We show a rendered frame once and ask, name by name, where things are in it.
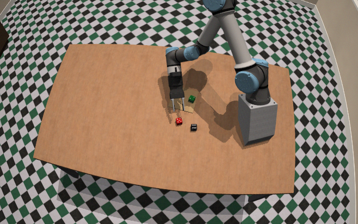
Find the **red die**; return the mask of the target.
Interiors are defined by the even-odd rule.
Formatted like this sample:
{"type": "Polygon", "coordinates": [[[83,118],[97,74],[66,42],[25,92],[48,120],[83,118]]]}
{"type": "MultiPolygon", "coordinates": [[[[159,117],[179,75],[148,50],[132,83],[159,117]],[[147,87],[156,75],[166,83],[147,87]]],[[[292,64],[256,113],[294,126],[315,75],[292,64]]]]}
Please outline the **red die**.
{"type": "Polygon", "coordinates": [[[182,118],[176,118],[176,124],[177,125],[182,125],[182,118]]]}

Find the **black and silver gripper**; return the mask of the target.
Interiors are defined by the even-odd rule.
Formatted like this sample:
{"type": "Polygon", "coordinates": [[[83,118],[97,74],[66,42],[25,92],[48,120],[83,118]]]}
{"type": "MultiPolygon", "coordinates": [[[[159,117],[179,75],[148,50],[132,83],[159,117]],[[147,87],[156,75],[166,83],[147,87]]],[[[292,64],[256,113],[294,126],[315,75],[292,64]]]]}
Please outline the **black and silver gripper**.
{"type": "Polygon", "coordinates": [[[175,111],[174,98],[182,99],[182,108],[184,108],[184,91],[183,91],[183,80],[182,80],[182,70],[181,66],[170,66],[167,67],[168,82],[170,88],[170,99],[172,101],[173,111],[175,111]]]}

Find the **green die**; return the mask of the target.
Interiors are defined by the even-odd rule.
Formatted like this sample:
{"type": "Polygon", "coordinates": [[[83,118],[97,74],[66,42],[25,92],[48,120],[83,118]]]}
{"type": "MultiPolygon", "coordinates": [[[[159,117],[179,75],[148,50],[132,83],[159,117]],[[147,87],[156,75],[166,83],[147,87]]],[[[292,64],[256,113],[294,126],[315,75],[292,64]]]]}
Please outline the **green die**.
{"type": "Polygon", "coordinates": [[[191,95],[191,96],[189,97],[188,102],[194,103],[194,101],[195,101],[195,97],[191,95]]]}

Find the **tan square mat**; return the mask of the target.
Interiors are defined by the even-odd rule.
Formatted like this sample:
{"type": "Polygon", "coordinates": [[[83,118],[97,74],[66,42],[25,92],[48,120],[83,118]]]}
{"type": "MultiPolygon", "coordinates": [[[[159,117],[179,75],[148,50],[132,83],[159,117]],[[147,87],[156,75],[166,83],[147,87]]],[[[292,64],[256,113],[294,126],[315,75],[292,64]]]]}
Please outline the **tan square mat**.
{"type": "MultiPolygon", "coordinates": [[[[197,96],[198,96],[198,91],[194,91],[194,90],[191,90],[191,89],[186,89],[186,88],[182,88],[183,91],[184,91],[184,108],[185,110],[183,110],[182,108],[182,99],[181,98],[174,98],[174,105],[175,105],[175,109],[179,109],[179,110],[183,110],[183,111],[187,111],[189,113],[193,113],[194,111],[194,107],[195,107],[195,103],[196,103],[196,100],[197,100],[197,96]],[[189,100],[189,97],[190,96],[195,96],[195,101],[194,103],[191,103],[191,102],[188,102],[189,100]]],[[[170,103],[169,103],[169,106],[168,107],[171,107],[173,108],[172,106],[172,101],[170,100],[170,103]]]]}

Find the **black die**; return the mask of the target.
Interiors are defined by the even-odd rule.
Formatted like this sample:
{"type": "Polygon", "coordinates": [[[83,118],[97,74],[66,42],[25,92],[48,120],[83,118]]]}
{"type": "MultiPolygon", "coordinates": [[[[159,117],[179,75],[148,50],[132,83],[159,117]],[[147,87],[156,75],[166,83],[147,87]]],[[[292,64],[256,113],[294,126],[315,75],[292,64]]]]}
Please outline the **black die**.
{"type": "Polygon", "coordinates": [[[197,124],[191,124],[191,131],[197,130],[197,124]]]}

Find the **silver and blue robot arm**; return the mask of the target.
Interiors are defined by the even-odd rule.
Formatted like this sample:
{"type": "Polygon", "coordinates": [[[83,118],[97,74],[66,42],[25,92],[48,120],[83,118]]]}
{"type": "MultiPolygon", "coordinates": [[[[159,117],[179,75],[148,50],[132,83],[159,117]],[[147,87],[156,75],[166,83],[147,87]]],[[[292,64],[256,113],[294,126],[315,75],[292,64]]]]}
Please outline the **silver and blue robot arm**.
{"type": "Polygon", "coordinates": [[[237,0],[203,0],[203,4],[212,12],[212,16],[194,45],[182,49],[169,47],[165,50],[167,67],[181,66],[182,62],[193,61],[206,54],[217,32],[222,27],[236,62],[234,81],[237,88],[246,94],[245,99],[250,104],[268,104],[270,102],[268,62],[251,58],[234,16],[237,0]]]}

